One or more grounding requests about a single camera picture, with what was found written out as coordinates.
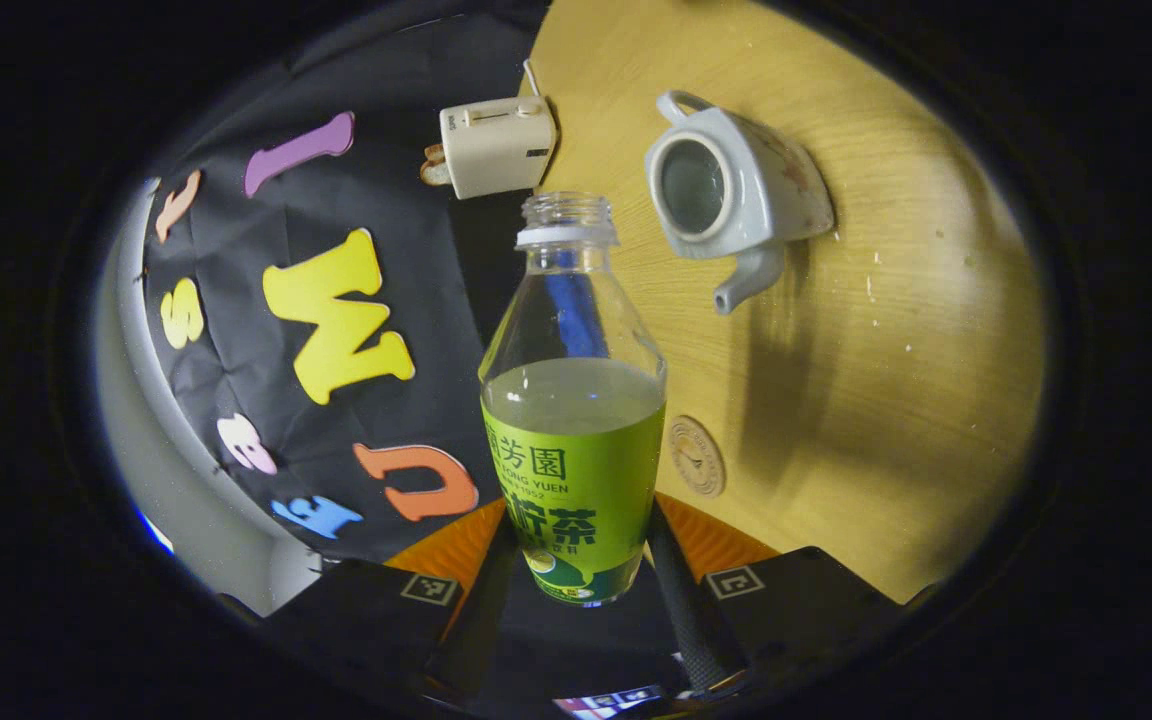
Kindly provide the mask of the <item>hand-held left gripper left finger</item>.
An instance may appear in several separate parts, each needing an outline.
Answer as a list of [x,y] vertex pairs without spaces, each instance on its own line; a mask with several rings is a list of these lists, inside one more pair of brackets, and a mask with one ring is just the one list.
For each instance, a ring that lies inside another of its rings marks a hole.
[[468,706],[492,665],[516,551],[497,500],[388,564],[338,562],[257,629],[376,705]]

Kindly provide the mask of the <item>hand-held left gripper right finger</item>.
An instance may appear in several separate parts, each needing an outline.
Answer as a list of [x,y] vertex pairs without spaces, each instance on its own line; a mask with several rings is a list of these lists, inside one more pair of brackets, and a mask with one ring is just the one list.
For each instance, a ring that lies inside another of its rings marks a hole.
[[647,544],[696,700],[794,692],[846,669],[934,593],[897,602],[823,548],[778,553],[672,498]]

